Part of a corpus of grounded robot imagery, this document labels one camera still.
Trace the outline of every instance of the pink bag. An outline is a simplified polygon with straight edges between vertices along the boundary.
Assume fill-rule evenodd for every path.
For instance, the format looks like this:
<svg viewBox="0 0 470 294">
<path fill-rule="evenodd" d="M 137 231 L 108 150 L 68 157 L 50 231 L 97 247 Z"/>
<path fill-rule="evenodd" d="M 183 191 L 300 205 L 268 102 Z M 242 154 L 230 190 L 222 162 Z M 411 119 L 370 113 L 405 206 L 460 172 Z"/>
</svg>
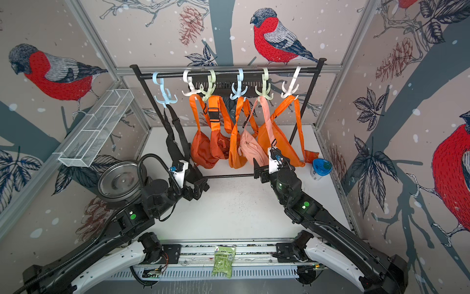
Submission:
<svg viewBox="0 0 470 294">
<path fill-rule="evenodd" d="M 256 103 L 261 104 L 263 108 L 263 115 L 265 118 L 266 130 L 269 136 L 269 140 L 271 141 L 271 145 L 274 146 L 276 144 L 275 138 L 273 135 L 273 129 L 269 114 L 269 105 L 267 104 L 266 98 L 263 96 L 258 97 L 256 99 L 253 109 L 251 110 L 250 116 L 246 118 L 245 123 L 243 124 L 243 128 L 245 128 L 246 123 L 248 122 L 249 118 L 253 115 L 255 111 Z M 253 159 L 256 159 L 258 164 L 262 167 L 269 164 L 268 157 L 267 157 L 267 150 L 263 150 L 263 148 L 258 144 L 256 139 L 247 131 L 244 130 L 242 137 L 240 138 L 240 149 L 243 152 L 244 157 L 249 161 L 251 165 L 253 165 Z"/>
</svg>

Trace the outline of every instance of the green snack packet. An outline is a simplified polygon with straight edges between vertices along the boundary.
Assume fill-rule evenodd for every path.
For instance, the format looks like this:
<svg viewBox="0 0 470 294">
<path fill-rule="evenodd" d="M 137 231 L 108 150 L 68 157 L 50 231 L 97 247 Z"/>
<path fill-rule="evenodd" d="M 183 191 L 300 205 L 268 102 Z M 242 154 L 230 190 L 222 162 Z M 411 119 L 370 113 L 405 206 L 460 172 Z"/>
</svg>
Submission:
<svg viewBox="0 0 470 294">
<path fill-rule="evenodd" d="M 235 247 L 216 246 L 214 253 L 214 269 L 212 275 L 221 272 L 227 278 L 232 277 L 232 262 L 235 258 Z"/>
</svg>

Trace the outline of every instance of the white wire basket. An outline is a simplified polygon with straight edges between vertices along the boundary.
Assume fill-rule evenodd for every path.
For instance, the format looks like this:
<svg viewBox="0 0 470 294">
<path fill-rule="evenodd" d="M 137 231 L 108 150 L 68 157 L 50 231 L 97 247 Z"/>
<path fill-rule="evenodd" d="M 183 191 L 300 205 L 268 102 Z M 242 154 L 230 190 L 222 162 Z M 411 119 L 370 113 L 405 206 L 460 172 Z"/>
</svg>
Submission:
<svg viewBox="0 0 470 294">
<path fill-rule="evenodd" d="M 60 162 L 68 167 L 90 167 L 104 143 L 134 99 L 129 89 L 109 91 L 98 110 L 87 114 L 87 123 L 59 156 Z"/>
</svg>

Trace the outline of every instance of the strap buckle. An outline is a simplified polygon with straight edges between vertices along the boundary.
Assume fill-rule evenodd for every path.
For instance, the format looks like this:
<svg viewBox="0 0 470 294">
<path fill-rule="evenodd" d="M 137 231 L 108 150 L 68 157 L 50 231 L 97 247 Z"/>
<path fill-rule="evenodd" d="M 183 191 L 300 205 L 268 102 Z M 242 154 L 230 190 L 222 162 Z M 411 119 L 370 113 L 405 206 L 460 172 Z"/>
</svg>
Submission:
<svg viewBox="0 0 470 294">
<path fill-rule="evenodd" d="M 209 107 L 208 113 L 210 122 L 220 122 L 218 107 Z"/>
</svg>

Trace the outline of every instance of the light blue hook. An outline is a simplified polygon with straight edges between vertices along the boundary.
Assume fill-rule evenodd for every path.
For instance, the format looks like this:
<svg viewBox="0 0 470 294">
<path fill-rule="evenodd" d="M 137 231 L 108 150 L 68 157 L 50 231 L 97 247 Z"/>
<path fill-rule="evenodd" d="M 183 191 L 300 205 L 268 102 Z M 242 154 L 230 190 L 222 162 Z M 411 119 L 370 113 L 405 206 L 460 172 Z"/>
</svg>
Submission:
<svg viewBox="0 0 470 294">
<path fill-rule="evenodd" d="M 240 74 L 236 75 L 237 91 L 235 91 L 235 88 L 234 88 L 235 83 L 232 83 L 232 92 L 234 93 L 233 97 L 232 97 L 232 94 L 230 94 L 230 99 L 232 100 L 238 99 L 242 95 L 245 95 L 246 91 L 248 90 L 248 86 L 245 86 L 245 90 L 242 92 L 243 69 L 239 68 L 238 72 Z"/>
<path fill-rule="evenodd" d="M 168 95 L 165 93 L 165 82 L 163 80 L 163 78 L 160 78 L 160 84 L 157 82 L 157 75 L 158 75 L 158 72 L 154 72 L 153 75 L 152 75 L 152 80 L 153 82 L 156 84 L 156 85 L 159 85 L 160 86 L 160 91 L 162 91 L 162 96 L 163 96 L 163 101 L 160 101 L 157 99 L 157 96 L 153 96 L 155 101 L 157 103 L 160 103 L 163 105 L 163 107 L 166 108 L 167 104 L 170 104 L 170 103 L 177 103 L 178 102 L 178 98 L 175 96 L 175 100 L 171 100 L 172 98 L 172 95 L 170 93 L 170 89 L 166 89 L 166 91 L 168 92 Z"/>
</svg>

